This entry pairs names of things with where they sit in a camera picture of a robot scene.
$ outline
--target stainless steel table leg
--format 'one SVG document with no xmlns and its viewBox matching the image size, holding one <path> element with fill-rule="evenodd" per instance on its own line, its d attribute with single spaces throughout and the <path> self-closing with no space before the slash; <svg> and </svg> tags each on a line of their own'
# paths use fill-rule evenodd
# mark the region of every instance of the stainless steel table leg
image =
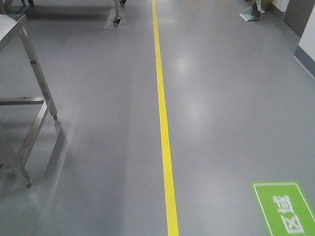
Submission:
<svg viewBox="0 0 315 236">
<path fill-rule="evenodd" d="M 57 120 L 56 106 L 54 104 L 51 93 L 48 89 L 48 85 L 47 85 L 47 82 L 45 80 L 44 73 L 41 69 L 41 66 L 40 66 L 38 58 L 36 56 L 34 47 L 31 43 L 31 39 L 28 36 L 28 31 L 27 31 L 25 26 L 20 31 L 20 38 L 22 40 L 22 43 L 23 43 L 23 46 L 26 50 L 28 58 L 31 62 L 32 69 L 34 71 L 35 77 L 36 77 L 38 84 L 40 86 L 41 92 L 45 98 L 45 101 L 46 101 L 47 105 L 48 105 L 48 103 L 50 103 L 50 109 L 49 109 L 50 115 L 53 116 L 55 120 Z"/>
</svg>

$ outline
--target door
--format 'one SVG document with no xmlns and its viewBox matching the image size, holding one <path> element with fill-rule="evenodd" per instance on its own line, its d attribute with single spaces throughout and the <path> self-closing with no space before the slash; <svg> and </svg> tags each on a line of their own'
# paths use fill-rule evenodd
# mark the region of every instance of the door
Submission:
<svg viewBox="0 0 315 236">
<path fill-rule="evenodd" d="M 290 0 L 283 21 L 302 36 L 314 4 L 315 0 Z"/>
</svg>

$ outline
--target green floor sign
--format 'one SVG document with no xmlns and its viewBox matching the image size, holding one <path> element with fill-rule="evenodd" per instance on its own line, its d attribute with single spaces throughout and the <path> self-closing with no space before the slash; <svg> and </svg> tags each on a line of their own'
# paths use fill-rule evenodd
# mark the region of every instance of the green floor sign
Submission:
<svg viewBox="0 0 315 236">
<path fill-rule="evenodd" d="M 315 236 L 314 211 L 299 182 L 255 182 L 270 236 Z"/>
</svg>

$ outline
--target caster wheel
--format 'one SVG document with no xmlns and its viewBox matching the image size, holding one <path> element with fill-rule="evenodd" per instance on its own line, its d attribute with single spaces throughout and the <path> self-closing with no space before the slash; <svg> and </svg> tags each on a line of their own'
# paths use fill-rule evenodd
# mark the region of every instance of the caster wheel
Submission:
<svg viewBox="0 0 315 236">
<path fill-rule="evenodd" d="M 121 1 L 119 1 L 120 2 L 120 6 L 121 7 L 124 7 L 125 6 L 125 3 L 126 3 L 126 0 L 121 0 Z"/>
<path fill-rule="evenodd" d="M 120 23 L 120 19 L 114 19 L 113 23 L 114 23 L 114 26 L 117 27 Z"/>
</svg>

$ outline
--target gray epoxy floor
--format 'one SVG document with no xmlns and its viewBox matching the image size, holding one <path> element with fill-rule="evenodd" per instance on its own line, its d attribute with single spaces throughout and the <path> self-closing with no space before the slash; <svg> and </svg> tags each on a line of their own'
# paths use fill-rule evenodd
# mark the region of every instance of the gray epoxy floor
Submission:
<svg viewBox="0 0 315 236">
<path fill-rule="evenodd" d="M 167 235 L 152 1 L 42 0 L 29 31 L 59 111 L 27 164 L 0 174 L 0 235 Z M 158 0 L 182 236 L 267 235 L 251 181 L 299 180 L 315 206 L 315 82 L 299 38 L 244 0 Z M 39 95 L 19 38 L 0 54 L 1 96 Z M 0 108 L 17 148 L 38 107 Z"/>
</svg>

